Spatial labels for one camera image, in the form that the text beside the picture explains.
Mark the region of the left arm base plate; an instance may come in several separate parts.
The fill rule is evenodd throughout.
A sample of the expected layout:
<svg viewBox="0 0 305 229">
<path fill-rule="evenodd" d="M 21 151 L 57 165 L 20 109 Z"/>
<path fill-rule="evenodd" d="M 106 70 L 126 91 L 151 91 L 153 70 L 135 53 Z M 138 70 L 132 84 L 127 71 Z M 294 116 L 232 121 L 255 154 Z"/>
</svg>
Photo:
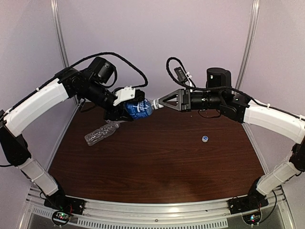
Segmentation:
<svg viewBox="0 0 305 229">
<path fill-rule="evenodd" d="M 68 196 L 57 196 L 54 198 L 47 196 L 44 200 L 44 206 L 69 214 L 82 215 L 84 205 L 84 199 L 72 198 Z"/>
</svg>

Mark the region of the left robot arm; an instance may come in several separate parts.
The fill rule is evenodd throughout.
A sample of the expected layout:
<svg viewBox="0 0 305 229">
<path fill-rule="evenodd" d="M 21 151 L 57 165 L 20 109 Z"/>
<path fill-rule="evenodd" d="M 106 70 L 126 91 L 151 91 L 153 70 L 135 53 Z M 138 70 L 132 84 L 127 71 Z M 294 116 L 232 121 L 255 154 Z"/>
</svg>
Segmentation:
<svg viewBox="0 0 305 229">
<path fill-rule="evenodd" d="M 65 194 L 58 182 L 33 158 L 22 132 L 52 107 L 75 96 L 103 108 L 109 120 L 133 120 L 124 105 L 144 100 L 140 88 L 147 86 L 148 80 L 128 60 L 120 55 L 117 57 L 139 73 L 144 84 L 110 92 L 106 83 L 112 75 L 117 76 L 116 67 L 101 54 L 95 54 L 87 68 L 76 70 L 72 65 L 61 70 L 12 108 L 0 112 L 0 145 L 9 165 L 20 169 L 48 198 L 63 198 Z"/>
</svg>

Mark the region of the clear unlabelled plastic bottle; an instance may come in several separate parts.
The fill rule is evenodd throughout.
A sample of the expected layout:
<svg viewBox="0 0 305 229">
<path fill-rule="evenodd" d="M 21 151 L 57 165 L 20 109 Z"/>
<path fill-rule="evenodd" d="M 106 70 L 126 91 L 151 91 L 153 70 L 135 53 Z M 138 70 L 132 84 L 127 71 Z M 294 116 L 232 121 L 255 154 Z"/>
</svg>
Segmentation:
<svg viewBox="0 0 305 229">
<path fill-rule="evenodd" d="M 103 139 L 113 135 L 116 130 L 121 126 L 121 123 L 123 123 L 123 121 L 107 120 L 105 125 L 94 130 L 93 132 L 87 134 L 84 137 L 87 145 L 93 146 L 94 144 L 102 141 Z"/>
</svg>

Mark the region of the white cap of clear bottle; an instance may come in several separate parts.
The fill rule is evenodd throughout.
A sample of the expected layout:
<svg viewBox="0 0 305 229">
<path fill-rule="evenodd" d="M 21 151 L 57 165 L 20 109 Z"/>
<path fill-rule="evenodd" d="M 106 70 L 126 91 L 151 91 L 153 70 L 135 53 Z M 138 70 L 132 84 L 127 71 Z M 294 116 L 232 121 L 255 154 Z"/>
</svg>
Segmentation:
<svg viewBox="0 0 305 229">
<path fill-rule="evenodd" d="M 209 137 L 206 136 L 206 135 L 204 135 L 204 136 L 202 137 L 202 142 L 207 143 L 208 141 L 209 141 Z"/>
</svg>

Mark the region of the blue labelled plastic bottle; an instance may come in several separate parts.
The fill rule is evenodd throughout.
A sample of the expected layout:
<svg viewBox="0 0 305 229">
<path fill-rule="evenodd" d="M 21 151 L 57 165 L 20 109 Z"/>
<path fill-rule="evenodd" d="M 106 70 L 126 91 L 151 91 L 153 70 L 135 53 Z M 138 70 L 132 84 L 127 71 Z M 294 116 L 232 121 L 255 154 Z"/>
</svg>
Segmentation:
<svg viewBox="0 0 305 229">
<path fill-rule="evenodd" d="M 147 99 L 138 103 L 125 103 L 124 106 L 134 120 L 147 118 L 153 113 L 150 101 Z"/>
</svg>

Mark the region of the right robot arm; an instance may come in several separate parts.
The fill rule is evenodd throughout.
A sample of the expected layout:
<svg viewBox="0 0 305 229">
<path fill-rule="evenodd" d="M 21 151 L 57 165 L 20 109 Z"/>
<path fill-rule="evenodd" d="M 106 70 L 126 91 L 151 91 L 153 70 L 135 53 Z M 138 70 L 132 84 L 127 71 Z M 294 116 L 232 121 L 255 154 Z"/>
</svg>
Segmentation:
<svg viewBox="0 0 305 229">
<path fill-rule="evenodd" d="M 231 73 L 223 68 L 207 69 L 205 88 L 186 85 L 187 74 L 176 68 L 177 78 L 183 86 L 164 97 L 155 99 L 155 107 L 168 107 L 179 112 L 191 110 L 218 110 L 220 115 L 250 125 L 276 132 L 294 141 L 292 155 L 272 172 L 258 178 L 252 184 L 246 202 L 258 205 L 274 188 L 305 170 L 305 118 L 283 111 L 270 104 L 256 101 L 249 95 L 231 87 Z"/>
</svg>

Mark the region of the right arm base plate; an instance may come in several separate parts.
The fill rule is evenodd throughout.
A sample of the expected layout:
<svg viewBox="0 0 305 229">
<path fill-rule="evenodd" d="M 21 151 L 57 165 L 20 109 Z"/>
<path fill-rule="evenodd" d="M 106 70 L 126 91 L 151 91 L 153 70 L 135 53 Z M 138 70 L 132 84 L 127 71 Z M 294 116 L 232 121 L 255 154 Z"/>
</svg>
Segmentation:
<svg viewBox="0 0 305 229">
<path fill-rule="evenodd" d="M 262 200 L 257 200 L 254 197 L 244 196 L 244 197 L 233 197 L 227 201 L 228 207 L 231 214 L 248 212 L 261 207 L 268 206 L 269 202 L 266 198 Z"/>
</svg>

